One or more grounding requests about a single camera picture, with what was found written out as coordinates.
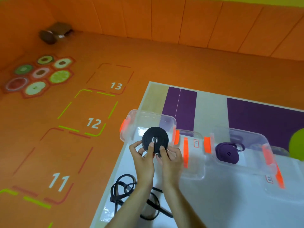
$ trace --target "purple resistance band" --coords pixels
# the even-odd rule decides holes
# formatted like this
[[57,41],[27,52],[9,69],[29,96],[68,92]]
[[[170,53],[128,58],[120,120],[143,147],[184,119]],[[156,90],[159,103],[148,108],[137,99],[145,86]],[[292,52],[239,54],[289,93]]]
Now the purple resistance band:
[[[237,144],[242,147],[242,150],[237,149]],[[240,157],[238,151],[244,151],[245,146],[242,143],[223,142],[215,147],[215,153],[218,160],[232,164],[238,163]]]

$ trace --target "orange wall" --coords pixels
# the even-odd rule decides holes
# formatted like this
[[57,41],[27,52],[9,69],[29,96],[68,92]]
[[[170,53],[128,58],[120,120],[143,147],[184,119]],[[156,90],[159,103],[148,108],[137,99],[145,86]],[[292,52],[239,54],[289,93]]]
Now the orange wall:
[[0,19],[0,69],[35,47],[39,30],[55,22],[43,0],[2,0]]
[[304,8],[216,0],[3,0],[0,69],[55,21],[75,30],[304,60]]

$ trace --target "orange floor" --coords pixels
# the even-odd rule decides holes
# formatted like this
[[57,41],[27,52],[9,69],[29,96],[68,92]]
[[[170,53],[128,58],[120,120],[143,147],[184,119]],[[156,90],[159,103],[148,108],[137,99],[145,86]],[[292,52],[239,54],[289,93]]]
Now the orange floor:
[[2,86],[45,54],[72,57],[74,75],[38,97],[0,95],[3,227],[89,227],[149,81],[304,109],[304,62],[91,33],[41,45]]

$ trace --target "hand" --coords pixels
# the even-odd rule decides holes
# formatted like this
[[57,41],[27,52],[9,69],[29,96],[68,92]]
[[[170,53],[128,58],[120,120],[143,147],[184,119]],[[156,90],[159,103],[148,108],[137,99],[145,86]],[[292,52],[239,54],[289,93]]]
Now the hand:
[[178,183],[183,172],[183,156],[179,148],[168,146],[166,152],[163,146],[159,148],[161,157],[156,156],[157,161],[163,168],[163,188],[164,191],[170,188],[179,188]]
[[154,143],[149,144],[148,151],[144,156],[142,156],[145,152],[144,148],[140,148],[138,152],[135,149],[140,144],[141,141],[138,141],[129,146],[135,165],[137,185],[151,191],[154,177]]

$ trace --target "purple mat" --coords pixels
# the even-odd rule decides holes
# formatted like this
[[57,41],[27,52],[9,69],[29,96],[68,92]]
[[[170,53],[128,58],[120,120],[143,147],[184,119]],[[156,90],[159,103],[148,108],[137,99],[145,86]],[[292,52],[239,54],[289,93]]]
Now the purple mat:
[[197,92],[169,87],[162,114],[176,118],[177,129],[194,129]]
[[271,146],[288,150],[291,136],[304,128],[304,113],[227,98],[229,127],[263,134]]

